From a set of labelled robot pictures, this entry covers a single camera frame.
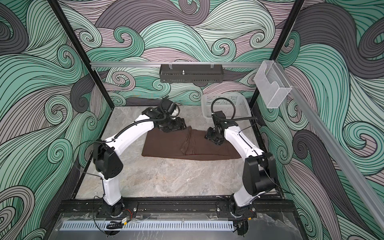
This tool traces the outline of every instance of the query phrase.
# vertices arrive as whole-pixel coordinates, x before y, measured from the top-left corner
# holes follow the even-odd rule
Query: brown cloth
[[[218,146],[204,136],[205,131],[191,127],[173,132],[162,132],[154,128],[147,134],[141,155],[200,161],[241,158],[227,140]]]

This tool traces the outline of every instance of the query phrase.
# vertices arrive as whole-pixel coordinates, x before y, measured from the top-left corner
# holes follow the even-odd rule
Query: wall
[[[269,59],[292,0],[60,0],[91,61]],[[312,0],[314,4],[321,0]],[[228,68],[224,83],[161,83],[158,68],[99,68],[117,106],[153,105],[169,95],[200,105],[204,93],[251,98],[256,70]]]
[[[330,0],[301,10],[278,57],[314,112],[384,199],[384,1]],[[384,239],[294,99],[266,109],[260,131],[310,239]]]
[[[47,1],[1,0],[1,239],[43,238],[110,111]]]

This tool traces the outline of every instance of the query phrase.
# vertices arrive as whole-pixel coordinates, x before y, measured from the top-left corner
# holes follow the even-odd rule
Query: perforated basket
[[[201,110],[203,117],[207,120],[207,123],[213,123],[211,104],[216,98],[228,98],[235,105],[236,113],[235,118],[250,117],[251,110],[245,97],[238,93],[226,93],[226,94],[203,94],[201,97]],[[223,111],[226,118],[231,118],[233,115],[233,106],[230,102],[220,99],[214,104],[214,111]]]

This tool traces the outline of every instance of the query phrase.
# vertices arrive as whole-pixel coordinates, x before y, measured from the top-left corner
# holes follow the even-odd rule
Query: folded garment
[[[199,161],[241,158],[227,140],[218,146],[204,136],[205,131],[191,127],[173,132],[162,132],[154,128],[147,133],[141,155]]]

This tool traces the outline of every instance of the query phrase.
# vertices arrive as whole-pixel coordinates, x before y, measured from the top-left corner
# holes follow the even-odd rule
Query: gray stone surface
[[[116,107],[107,124],[102,139],[106,139],[133,122],[147,107]],[[207,130],[208,124],[202,116],[201,106],[180,106],[180,117],[187,126]],[[250,122],[239,121],[240,128]],[[245,135],[257,145],[252,128],[244,130]],[[220,161],[193,161],[141,155],[146,134],[132,143],[120,156],[124,164],[120,177],[123,197],[160,197],[192,195],[230,195],[236,192],[242,182],[242,159]],[[97,174],[91,163],[89,173]],[[77,194],[77,199],[91,199],[103,195],[99,178],[86,175]]]

